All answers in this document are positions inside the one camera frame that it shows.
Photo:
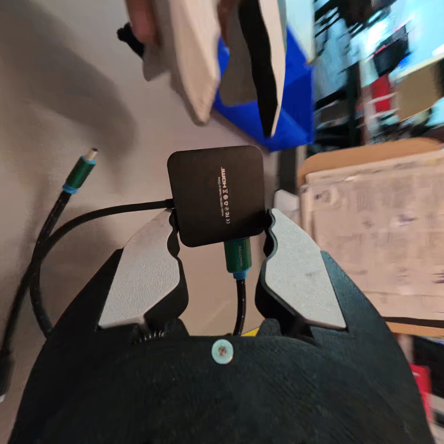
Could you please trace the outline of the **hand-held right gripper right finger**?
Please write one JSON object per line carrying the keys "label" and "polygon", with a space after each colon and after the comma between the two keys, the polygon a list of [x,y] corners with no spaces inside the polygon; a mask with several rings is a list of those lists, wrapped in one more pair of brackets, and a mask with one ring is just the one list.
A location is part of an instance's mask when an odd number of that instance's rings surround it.
{"label": "hand-held right gripper right finger", "polygon": [[278,209],[268,212],[265,260],[254,302],[284,336],[308,335],[310,327],[344,331],[347,324],[313,239]]}

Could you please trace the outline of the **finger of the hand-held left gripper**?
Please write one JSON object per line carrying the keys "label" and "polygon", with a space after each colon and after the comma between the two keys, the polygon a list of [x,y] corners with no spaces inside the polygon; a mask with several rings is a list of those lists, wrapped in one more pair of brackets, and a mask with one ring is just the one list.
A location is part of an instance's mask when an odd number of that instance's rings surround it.
{"label": "finger of the hand-held left gripper", "polygon": [[286,73],[286,2],[245,0],[238,6],[238,19],[250,56],[263,135],[275,135]]}
{"label": "finger of the hand-held left gripper", "polygon": [[220,82],[216,1],[170,1],[173,32],[172,86],[196,125],[206,125]]}

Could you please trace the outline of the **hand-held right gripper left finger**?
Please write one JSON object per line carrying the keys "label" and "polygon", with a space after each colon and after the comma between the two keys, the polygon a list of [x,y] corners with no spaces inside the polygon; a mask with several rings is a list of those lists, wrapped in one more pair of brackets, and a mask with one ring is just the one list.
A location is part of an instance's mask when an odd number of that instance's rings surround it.
{"label": "hand-held right gripper left finger", "polygon": [[167,330],[189,296],[172,209],[165,209],[125,244],[98,325],[136,324]]}

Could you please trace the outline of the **braided cable green plugs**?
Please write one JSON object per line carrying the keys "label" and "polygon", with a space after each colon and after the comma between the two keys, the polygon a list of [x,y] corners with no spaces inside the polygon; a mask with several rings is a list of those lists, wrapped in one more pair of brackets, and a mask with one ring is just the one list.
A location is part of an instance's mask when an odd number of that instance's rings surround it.
{"label": "braided cable green plugs", "polygon": [[[13,305],[10,311],[1,344],[1,402],[3,402],[9,389],[8,386],[10,382],[10,376],[12,374],[12,342],[14,330],[17,324],[17,319],[22,302],[27,293],[29,293],[30,295],[34,315],[45,338],[48,338],[54,331],[54,326],[50,322],[47,312],[43,308],[41,302],[40,271],[41,265],[44,259],[47,257],[47,254],[56,245],[56,243],[59,242],[59,240],[61,240],[65,235],[74,230],[76,227],[83,225],[89,221],[111,215],[156,209],[160,209],[162,211],[165,209],[173,210],[178,237],[180,237],[176,221],[175,204],[173,197],[172,199],[166,199],[163,201],[121,205],[104,208],[101,210],[95,210],[83,214],[75,219],[72,219],[71,221],[58,228],[55,232],[53,232],[53,229],[55,228],[60,216],[64,212],[64,209],[68,204],[70,198],[78,192],[80,187],[86,181],[87,177],[90,175],[93,168],[96,166],[97,152],[98,150],[96,148],[93,148],[86,155],[81,156],[71,170],[67,179],[65,180],[65,183],[62,186],[62,192],[60,193],[53,208],[48,214],[37,237],[30,264],[28,265],[23,277],[21,278],[19,287],[15,293]],[[233,275],[234,279],[236,280],[237,318],[234,328],[234,335],[240,335],[245,323],[246,313],[245,281],[247,273],[252,267],[250,237],[225,241],[223,242],[223,244],[225,251],[226,269],[228,273]],[[103,329],[98,325],[98,322],[102,314],[103,307],[107,299],[107,295],[112,284],[116,269],[115,271],[112,271],[108,277],[101,278],[99,280],[98,289],[93,291],[94,296],[99,296],[99,292],[102,292],[104,298],[102,308],[99,308],[99,314],[96,316],[97,320],[92,321],[93,329]]]}

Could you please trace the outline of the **black adapter hub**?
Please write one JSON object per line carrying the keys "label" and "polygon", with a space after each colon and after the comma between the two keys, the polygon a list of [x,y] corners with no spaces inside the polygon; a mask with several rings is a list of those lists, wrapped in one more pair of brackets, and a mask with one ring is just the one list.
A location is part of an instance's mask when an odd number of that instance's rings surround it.
{"label": "black adapter hub", "polygon": [[173,153],[167,161],[182,244],[201,247],[265,229],[263,156],[256,146]]}

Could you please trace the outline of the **person's left hand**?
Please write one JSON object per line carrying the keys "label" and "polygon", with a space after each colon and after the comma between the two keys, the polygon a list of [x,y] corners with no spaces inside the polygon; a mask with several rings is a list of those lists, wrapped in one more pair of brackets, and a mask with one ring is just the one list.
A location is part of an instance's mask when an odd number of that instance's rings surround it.
{"label": "person's left hand", "polygon": [[142,44],[158,45],[158,27],[152,0],[126,0],[130,25]]}

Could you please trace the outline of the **blue plastic bin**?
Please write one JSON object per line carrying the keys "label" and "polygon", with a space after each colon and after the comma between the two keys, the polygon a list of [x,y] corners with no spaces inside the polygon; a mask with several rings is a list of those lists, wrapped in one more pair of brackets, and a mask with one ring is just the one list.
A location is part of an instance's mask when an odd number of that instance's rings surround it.
{"label": "blue plastic bin", "polygon": [[217,93],[214,109],[270,152],[308,145],[314,141],[313,67],[287,27],[286,76],[281,111],[273,137],[263,135],[257,101],[223,104]]}

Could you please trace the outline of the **red box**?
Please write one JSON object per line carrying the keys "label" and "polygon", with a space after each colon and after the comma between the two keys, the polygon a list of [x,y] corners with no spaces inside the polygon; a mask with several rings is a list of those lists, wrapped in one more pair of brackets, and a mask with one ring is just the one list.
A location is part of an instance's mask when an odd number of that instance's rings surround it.
{"label": "red box", "polygon": [[432,394],[430,370],[428,367],[417,364],[410,364],[410,368],[419,389],[426,417],[429,422],[433,422],[434,416],[432,404],[430,401],[430,395]]}

